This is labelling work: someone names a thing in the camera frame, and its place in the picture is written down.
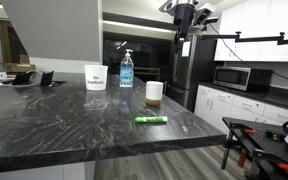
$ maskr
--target clear plastic bottle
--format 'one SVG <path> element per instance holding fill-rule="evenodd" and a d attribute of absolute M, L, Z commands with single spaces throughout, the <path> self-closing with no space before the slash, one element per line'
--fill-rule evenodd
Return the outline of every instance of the clear plastic bottle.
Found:
<path fill-rule="evenodd" d="M 134 77 L 134 64 L 129 52 L 133 52 L 130 49 L 126 49 L 125 58 L 121 62 L 120 69 L 120 87 L 132 87 Z"/>

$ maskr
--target laminate flooring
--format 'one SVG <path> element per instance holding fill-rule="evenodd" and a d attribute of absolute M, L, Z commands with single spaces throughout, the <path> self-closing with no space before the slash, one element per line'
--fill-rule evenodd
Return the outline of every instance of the laminate flooring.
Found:
<path fill-rule="evenodd" d="M 244 179 L 251 162 L 237 166 L 239 154 L 231 150 L 221 170 L 224 148 L 203 148 L 106 159 L 96 162 L 95 180 L 217 180 Z"/>

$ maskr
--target marker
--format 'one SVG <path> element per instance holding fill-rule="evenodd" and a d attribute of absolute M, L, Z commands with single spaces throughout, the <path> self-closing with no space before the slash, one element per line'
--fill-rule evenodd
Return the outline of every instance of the marker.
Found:
<path fill-rule="evenodd" d="M 142 122 L 167 122 L 167 117 L 137 117 L 135 118 L 136 123 L 142 123 Z"/>

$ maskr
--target kitchen counter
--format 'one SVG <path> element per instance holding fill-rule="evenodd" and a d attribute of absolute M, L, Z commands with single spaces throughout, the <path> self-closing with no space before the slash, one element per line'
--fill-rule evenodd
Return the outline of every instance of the kitchen counter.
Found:
<path fill-rule="evenodd" d="M 288 109 L 288 90 L 271 87 L 268 92 L 245 92 L 219 86 L 211 82 L 201 82 L 199 84 Z"/>
<path fill-rule="evenodd" d="M 163 96 L 147 106 L 145 83 L 88 91 L 84 74 L 55 73 L 60 87 L 0 87 L 0 172 L 219 145 L 225 135 Z M 135 124 L 137 116 L 168 116 Z"/>

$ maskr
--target refrigerator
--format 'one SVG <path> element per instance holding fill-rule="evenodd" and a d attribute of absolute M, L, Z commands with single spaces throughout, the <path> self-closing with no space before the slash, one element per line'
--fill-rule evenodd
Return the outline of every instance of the refrigerator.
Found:
<path fill-rule="evenodd" d="M 167 82 L 166 96 L 194 112 L 199 82 L 213 82 L 216 66 L 216 40 L 201 40 L 200 35 L 188 35 L 183 48 L 171 63 L 171 80 Z"/>

